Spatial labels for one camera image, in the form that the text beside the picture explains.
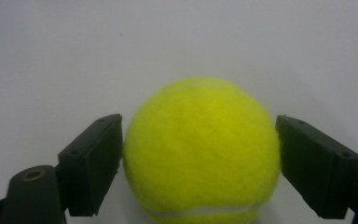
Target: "yellow tennis ball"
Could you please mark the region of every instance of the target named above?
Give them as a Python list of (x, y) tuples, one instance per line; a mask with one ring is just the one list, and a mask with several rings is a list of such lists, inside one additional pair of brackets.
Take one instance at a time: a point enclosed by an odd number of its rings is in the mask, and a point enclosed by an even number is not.
[(140, 205), (164, 224), (250, 223), (280, 172), (268, 112), (216, 77), (178, 80), (151, 96), (131, 121), (123, 158)]

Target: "fuzzy yellow felt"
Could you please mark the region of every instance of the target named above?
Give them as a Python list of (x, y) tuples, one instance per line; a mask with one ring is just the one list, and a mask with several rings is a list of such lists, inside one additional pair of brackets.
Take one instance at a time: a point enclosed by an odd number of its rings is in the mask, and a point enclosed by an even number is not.
[(250, 223), (280, 172), (266, 109), (216, 77), (173, 82), (152, 95), (127, 131), (130, 187), (157, 223)]

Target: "gray background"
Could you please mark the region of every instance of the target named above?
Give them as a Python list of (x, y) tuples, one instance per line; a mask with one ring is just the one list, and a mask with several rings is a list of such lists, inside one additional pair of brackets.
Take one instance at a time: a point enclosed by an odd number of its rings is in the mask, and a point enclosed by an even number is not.
[[(0, 0), (0, 199), (97, 118), (120, 113), (125, 131), (148, 95), (199, 75), (358, 152), (358, 1)], [(257, 222), (351, 217), (317, 218), (281, 177)], [(68, 221), (151, 223), (122, 170), (100, 215)]]

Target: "tennis ball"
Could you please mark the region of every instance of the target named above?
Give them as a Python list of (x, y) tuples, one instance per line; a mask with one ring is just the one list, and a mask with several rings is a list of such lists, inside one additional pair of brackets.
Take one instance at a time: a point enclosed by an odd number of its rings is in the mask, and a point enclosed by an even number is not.
[(268, 112), (216, 77), (173, 82), (133, 117), (123, 150), (131, 190), (163, 224), (250, 223), (280, 172)]

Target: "ball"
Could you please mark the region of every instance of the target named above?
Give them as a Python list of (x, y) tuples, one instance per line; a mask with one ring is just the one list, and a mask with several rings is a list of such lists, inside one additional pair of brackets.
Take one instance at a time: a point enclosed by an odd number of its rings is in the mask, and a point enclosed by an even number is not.
[(161, 224), (250, 223), (280, 173), (267, 110), (217, 77), (175, 81), (143, 103), (126, 133), (125, 174)]

